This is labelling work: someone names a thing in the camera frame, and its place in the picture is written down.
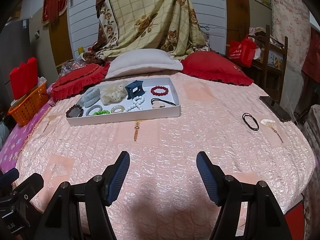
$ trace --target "red pillow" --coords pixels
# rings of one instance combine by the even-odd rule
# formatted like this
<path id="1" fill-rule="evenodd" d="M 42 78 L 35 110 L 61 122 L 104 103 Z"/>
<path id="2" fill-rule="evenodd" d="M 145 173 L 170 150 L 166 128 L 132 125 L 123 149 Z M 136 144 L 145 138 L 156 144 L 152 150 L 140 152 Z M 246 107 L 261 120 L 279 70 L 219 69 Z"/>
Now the red pillow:
<path id="1" fill-rule="evenodd" d="M 97 84 L 103 80 L 108 72 L 110 62 L 104 67 L 97 64 L 88 64 L 62 76 L 52 85 L 54 101 L 63 100 L 69 96 L 79 94 L 85 86 Z"/>
<path id="2" fill-rule="evenodd" d="M 242 70 L 226 58 L 211 51 L 196 51 L 181 61 L 182 73 L 205 80 L 249 86 L 253 83 Z"/>

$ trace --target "white pillow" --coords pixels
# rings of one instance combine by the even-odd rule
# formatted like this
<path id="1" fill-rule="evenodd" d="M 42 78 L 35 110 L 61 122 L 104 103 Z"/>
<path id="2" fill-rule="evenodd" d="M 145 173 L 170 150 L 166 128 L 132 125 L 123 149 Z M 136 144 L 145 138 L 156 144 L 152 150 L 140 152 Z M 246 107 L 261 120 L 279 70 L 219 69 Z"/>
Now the white pillow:
<path id="1" fill-rule="evenodd" d="M 106 79 L 161 71 L 183 70 L 180 61 L 159 49 L 137 49 L 118 56 L 110 64 Z"/>

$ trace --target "gray fluffy scrunchie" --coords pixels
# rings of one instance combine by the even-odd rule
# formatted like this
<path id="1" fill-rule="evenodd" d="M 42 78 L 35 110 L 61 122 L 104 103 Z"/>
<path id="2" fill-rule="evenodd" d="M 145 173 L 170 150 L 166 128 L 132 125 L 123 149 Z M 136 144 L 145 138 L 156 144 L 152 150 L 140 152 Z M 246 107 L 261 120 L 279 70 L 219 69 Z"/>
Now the gray fluffy scrunchie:
<path id="1" fill-rule="evenodd" d="M 89 88 L 81 97 L 81 102 L 84 107 L 90 107 L 100 99 L 100 89 L 99 88 Z"/>

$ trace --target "orange basket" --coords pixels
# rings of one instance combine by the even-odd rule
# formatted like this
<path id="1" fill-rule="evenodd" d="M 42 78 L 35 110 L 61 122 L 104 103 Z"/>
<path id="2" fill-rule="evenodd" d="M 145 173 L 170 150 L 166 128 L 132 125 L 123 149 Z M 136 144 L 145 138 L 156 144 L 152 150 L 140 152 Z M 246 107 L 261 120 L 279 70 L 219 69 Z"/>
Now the orange basket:
<path id="1" fill-rule="evenodd" d="M 31 92 L 27 98 L 22 99 L 20 104 L 10 107 L 8 114 L 11 114 L 20 126 L 26 125 L 39 109 L 49 100 L 46 83 Z"/>

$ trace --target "refrigerator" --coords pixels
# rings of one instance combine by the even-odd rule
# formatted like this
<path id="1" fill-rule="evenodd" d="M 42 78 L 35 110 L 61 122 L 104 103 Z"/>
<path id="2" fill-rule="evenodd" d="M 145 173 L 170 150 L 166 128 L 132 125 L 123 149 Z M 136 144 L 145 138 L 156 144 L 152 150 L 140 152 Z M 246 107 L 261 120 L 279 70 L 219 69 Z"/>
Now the refrigerator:
<path id="1" fill-rule="evenodd" d="M 14 100 L 10 72 L 31 57 L 29 19 L 9 20 L 0 33 L 0 104 L 7 109 Z"/>

